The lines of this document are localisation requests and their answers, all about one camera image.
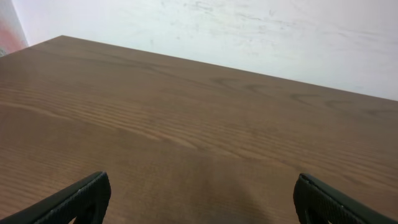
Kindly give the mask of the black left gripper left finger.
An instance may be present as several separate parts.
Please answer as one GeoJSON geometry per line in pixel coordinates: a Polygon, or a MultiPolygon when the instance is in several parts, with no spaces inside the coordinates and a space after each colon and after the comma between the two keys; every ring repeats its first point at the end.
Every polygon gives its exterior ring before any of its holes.
{"type": "Polygon", "coordinates": [[[1,220],[3,224],[102,224],[111,198],[106,172],[95,172],[36,204],[1,220]]]}

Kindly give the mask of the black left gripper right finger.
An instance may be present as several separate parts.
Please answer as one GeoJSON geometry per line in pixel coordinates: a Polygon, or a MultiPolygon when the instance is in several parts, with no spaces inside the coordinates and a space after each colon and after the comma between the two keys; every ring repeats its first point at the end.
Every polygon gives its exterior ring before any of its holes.
{"type": "Polygon", "coordinates": [[[397,224],[309,174],[299,175],[293,199],[301,224],[397,224]]]}

